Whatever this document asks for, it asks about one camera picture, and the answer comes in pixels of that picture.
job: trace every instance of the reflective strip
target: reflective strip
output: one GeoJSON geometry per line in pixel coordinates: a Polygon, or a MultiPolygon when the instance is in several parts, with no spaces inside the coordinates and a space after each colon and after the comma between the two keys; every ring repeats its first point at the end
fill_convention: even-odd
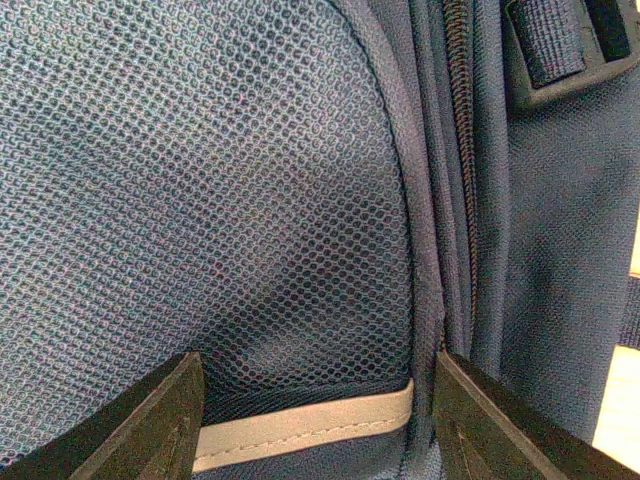
{"type": "Polygon", "coordinates": [[[413,381],[404,390],[290,408],[200,429],[194,472],[391,432],[411,416],[413,381]]]}

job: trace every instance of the plastic buckle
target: plastic buckle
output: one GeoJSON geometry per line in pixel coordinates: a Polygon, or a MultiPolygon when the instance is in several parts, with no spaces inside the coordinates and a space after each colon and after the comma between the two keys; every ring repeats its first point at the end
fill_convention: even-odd
{"type": "MultiPolygon", "coordinates": [[[[589,2],[587,1],[587,4],[585,4],[583,0],[574,0],[580,24],[583,45],[582,54],[586,69],[541,88],[534,88],[517,31],[510,15],[510,7],[515,1],[517,0],[508,2],[505,8],[503,40],[507,96],[511,106],[516,110],[531,110],[562,98],[574,96],[623,74],[640,61],[640,15],[635,8],[634,0],[609,2],[609,6],[614,8],[617,3],[630,49],[628,56],[611,61],[606,60],[606,51],[602,48],[598,39],[598,31],[594,28],[594,23],[587,8],[589,2]]],[[[610,27],[600,25],[600,28],[606,29],[610,27]]]]}

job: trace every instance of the black plastic clip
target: black plastic clip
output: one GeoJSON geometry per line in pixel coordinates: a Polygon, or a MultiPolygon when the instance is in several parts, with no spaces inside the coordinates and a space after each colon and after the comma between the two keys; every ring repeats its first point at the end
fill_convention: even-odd
{"type": "Polygon", "coordinates": [[[433,408],[449,480],[640,480],[457,355],[438,354],[433,408]]]}
{"type": "Polygon", "coordinates": [[[640,15],[634,0],[572,0],[586,68],[536,88],[514,22],[514,7],[519,2],[522,0],[507,3],[503,26],[507,95],[517,110],[576,95],[621,75],[640,61],[640,15]]]}
{"type": "Polygon", "coordinates": [[[2,480],[188,480],[202,422],[200,355],[176,355],[2,480]]]}

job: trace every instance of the stitching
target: stitching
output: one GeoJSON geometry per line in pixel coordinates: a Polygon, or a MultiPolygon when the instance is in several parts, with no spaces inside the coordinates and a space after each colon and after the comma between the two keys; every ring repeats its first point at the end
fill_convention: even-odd
{"type": "Polygon", "coordinates": [[[270,440],[268,442],[255,443],[253,445],[243,445],[243,446],[240,446],[240,447],[230,448],[229,450],[222,450],[222,451],[216,452],[216,453],[209,453],[207,455],[202,455],[201,457],[197,457],[196,460],[202,460],[202,459],[205,459],[205,458],[213,458],[213,457],[217,457],[219,455],[227,455],[227,454],[234,453],[234,452],[241,452],[241,451],[245,451],[245,450],[253,450],[254,448],[268,447],[268,446],[276,445],[276,444],[286,444],[286,443],[289,443],[289,442],[295,442],[297,440],[301,440],[303,438],[308,438],[308,437],[322,437],[322,436],[328,435],[328,434],[333,433],[333,432],[338,432],[338,431],[365,430],[365,429],[371,429],[371,428],[374,428],[374,427],[382,427],[384,425],[389,425],[390,423],[396,423],[396,422],[398,422],[400,420],[404,420],[405,418],[408,420],[410,416],[411,416],[411,413],[405,413],[403,415],[400,415],[399,417],[391,418],[389,420],[379,420],[377,422],[352,423],[350,425],[342,425],[342,426],[339,426],[339,427],[328,428],[328,429],[325,429],[325,430],[316,430],[316,431],[311,431],[311,432],[304,432],[304,433],[300,433],[298,435],[293,435],[291,437],[278,438],[276,440],[270,440]]]}

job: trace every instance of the zipper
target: zipper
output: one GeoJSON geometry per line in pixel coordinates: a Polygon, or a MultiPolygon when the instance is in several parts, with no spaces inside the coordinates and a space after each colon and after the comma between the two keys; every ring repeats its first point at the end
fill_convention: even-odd
{"type": "MultiPolygon", "coordinates": [[[[473,51],[470,0],[444,0],[447,66],[462,170],[471,283],[471,335],[478,313],[478,245],[476,168],[473,140],[473,51]]],[[[446,335],[446,321],[443,335],[446,335]]]]}

